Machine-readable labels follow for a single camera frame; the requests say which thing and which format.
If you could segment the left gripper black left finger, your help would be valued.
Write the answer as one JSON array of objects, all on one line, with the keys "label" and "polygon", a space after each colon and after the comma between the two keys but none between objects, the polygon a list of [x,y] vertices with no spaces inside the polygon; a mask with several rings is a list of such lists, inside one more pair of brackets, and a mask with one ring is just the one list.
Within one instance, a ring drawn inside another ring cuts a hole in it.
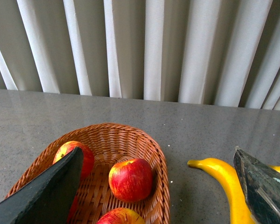
[{"label": "left gripper black left finger", "polygon": [[0,224],[64,224],[80,183],[84,155],[76,147],[0,202]]}]

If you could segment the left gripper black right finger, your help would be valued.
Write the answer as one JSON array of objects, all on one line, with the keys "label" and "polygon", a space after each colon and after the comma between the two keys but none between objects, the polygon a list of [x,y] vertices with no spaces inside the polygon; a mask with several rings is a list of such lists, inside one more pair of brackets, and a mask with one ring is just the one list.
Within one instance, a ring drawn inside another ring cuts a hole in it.
[{"label": "left gripper black right finger", "polygon": [[266,165],[240,147],[235,147],[233,164],[253,219],[280,224],[280,166]]}]

